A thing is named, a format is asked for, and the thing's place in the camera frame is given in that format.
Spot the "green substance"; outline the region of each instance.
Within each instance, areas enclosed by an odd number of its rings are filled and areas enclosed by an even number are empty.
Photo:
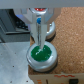
[[[31,51],[32,58],[38,62],[44,62],[48,60],[51,54],[52,54],[52,51],[46,45],[44,45],[43,49],[40,49],[39,46],[36,46]]]

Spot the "speckled brown surface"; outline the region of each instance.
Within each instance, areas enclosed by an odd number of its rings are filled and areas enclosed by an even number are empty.
[[[55,20],[56,36],[51,42],[58,53],[58,66],[48,74],[84,73],[84,7],[62,8]],[[29,74],[35,72],[29,67]]]

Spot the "cork board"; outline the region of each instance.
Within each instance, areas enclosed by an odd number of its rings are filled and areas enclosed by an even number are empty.
[[[62,8],[55,24],[56,36],[51,43],[58,53],[58,66],[48,74],[84,73],[84,7]],[[46,73],[29,66],[29,74]]]

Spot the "black object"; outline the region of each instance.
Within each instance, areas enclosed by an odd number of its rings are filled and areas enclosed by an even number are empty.
[[[78,84],[79,80],[78,79],[70,79],[69,84]]]

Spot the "green liquid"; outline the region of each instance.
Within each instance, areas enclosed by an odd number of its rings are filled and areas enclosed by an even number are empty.
[[[46,45],[44,45],[43,49],[40,49],[39,46],[36,46],[31,51],[32,58],[38,62],[44,62],[48,60],[51,54],[52,54],[52,51]]]

